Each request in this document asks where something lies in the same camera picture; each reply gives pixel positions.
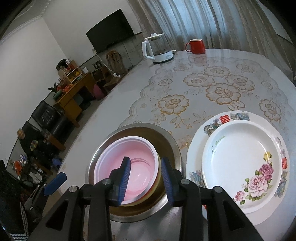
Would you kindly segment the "small white floral plate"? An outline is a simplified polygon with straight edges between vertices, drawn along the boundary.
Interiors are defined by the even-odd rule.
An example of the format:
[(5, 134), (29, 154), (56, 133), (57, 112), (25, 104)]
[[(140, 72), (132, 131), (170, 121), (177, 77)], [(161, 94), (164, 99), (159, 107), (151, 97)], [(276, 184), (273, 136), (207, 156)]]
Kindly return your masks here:
[(217, 128), (202, 155), (204, 184), (222, 187), (245, 214), (271, 201), (280, 182), (281, 150), (278, 132), (248, 120)]

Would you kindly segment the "wooden chair by wall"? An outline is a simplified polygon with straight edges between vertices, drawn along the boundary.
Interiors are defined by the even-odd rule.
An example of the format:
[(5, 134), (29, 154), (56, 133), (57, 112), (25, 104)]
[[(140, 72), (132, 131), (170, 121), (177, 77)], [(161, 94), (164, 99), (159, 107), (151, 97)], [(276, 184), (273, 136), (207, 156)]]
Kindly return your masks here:
[(106, 54), (107, 66), (110, 73), (109, 81), (103, 86), (108, 92), (111, 91), (127, 75), (121, 54), (111, 50)]

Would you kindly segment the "black wall television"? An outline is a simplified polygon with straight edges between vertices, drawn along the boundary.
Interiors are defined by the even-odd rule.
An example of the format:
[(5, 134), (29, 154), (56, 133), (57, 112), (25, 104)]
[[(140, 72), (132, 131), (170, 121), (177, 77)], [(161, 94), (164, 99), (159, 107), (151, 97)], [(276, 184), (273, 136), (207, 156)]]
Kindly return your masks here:
[(97, 53), (134, 36), (134, 32), (123, 11), (118, 9), (97, 23), (87, 33)]

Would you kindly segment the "black leather sofa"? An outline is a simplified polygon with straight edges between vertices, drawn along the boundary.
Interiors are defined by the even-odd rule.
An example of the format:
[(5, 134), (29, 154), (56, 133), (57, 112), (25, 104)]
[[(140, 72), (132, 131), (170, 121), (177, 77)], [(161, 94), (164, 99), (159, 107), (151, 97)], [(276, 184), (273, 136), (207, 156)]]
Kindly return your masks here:
[(42, 150), (53, 145), (60, 151), (74, 129), (73, 123), (53, 106), (41, 101), (31, 114), (37, 126), (26, 121), (18, 131), (18, 139), (25, 153)]

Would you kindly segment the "red plastic bowl pink inside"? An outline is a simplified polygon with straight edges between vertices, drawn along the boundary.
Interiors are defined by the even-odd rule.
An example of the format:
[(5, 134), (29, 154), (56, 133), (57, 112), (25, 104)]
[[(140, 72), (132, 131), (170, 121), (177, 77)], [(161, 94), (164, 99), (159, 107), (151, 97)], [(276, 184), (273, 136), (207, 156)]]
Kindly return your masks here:
[(119, 202), (135, 206), (146, 201), (156, 191), (161, 178), (160, 157), (150, 141), (139, 136), (127, 136), (110, 144), (100, 154), (93, 171), (93, 182), (107, 178), (122, 165), (125, 177), (119, 181)]

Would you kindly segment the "large steel bowl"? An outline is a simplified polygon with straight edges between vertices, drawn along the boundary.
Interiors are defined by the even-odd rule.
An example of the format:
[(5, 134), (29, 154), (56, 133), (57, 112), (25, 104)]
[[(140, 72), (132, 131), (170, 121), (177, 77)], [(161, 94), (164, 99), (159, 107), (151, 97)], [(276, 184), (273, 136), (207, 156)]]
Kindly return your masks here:
[(131, 160), (131, 171), (123, 202), (110, 208), (117, 222), (144, 220), (168, 202), (161, 173), (161, 158), (173, 168), (182, 169), (180, 149), (170, 133), (149, 123), (119, 128), (105, 138), (90, 162), (86, 182), (96, 184), (119, 168), (124, 157)]

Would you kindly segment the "red mug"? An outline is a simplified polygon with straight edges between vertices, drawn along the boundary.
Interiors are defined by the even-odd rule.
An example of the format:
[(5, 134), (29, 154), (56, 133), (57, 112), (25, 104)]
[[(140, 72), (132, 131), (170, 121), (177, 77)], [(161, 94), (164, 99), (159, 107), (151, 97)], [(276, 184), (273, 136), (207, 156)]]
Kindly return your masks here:
[(193, 54), (205, 54), (206, 48), (202, 39), (191, 39), (185, 45), (185, 50)]

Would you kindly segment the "large floral plate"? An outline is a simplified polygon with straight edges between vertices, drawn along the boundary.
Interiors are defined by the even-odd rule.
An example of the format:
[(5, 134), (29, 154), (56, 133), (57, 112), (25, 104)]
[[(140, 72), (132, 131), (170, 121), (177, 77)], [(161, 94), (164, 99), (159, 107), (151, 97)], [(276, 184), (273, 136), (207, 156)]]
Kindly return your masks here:
[(282, 202), (289, 164), (283, 138), (266, 119), (228, 111), (199, 127), (188, 149), (185, 174), (200, 187), (222, 187), (258, 225)]

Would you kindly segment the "wooden desk with shelf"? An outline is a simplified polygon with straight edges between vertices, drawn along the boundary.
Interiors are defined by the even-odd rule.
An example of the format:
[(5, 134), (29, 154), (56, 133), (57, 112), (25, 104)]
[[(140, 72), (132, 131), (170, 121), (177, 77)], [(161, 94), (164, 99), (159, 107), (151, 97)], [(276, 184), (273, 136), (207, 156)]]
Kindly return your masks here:
[(87, 92), (94, 97), (93, 87), (95, 84), (91, 73), (84, 73), (74, 60), (70, 61), (68, 68), (58, 71), (62, 83), (67, 84), (62, 88), (62, 95), (54, 103), (53, 107), (64, 112), (65, 116), (74, 123), (75, 127), (79, 127), (76, 118), (82, 113), (74, 97), (81, 89), (87, 89)]

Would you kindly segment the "lace floral tablecloth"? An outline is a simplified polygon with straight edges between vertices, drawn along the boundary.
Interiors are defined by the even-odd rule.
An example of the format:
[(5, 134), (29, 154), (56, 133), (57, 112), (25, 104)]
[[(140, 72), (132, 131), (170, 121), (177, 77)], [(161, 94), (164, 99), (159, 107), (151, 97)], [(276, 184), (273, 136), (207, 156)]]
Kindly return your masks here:
[(283, 137), (295, 161), (295, 86), (264, 56), (239, 51), (180, 52), (154, 65), (143, 60), (125, 83), (140, 85), (120, 126), (152, 123), (188, 148), (197, 129), (226, 111), (263, 117)]

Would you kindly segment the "white glass electric kettle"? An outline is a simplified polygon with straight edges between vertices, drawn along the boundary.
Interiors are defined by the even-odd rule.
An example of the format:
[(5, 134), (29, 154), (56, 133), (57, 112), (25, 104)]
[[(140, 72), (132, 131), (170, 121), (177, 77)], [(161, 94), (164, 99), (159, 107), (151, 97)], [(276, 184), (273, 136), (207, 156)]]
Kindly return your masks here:
[(152, 33), (142, 42), (142, 55), (154, 64), (164, 63), (174, 58), (165, 34)]

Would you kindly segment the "grey window curtain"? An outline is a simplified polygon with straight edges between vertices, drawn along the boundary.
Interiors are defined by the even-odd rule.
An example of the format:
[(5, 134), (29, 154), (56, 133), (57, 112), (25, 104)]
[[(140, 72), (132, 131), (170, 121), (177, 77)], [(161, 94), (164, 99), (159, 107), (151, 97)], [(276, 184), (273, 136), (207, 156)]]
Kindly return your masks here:
[(287, 77), (292, 62), (257, 1), (129, 1), (142, 33), (163, 33), (169, 45), (184, 50), (191, 39), (206, 48), (265, 56)]

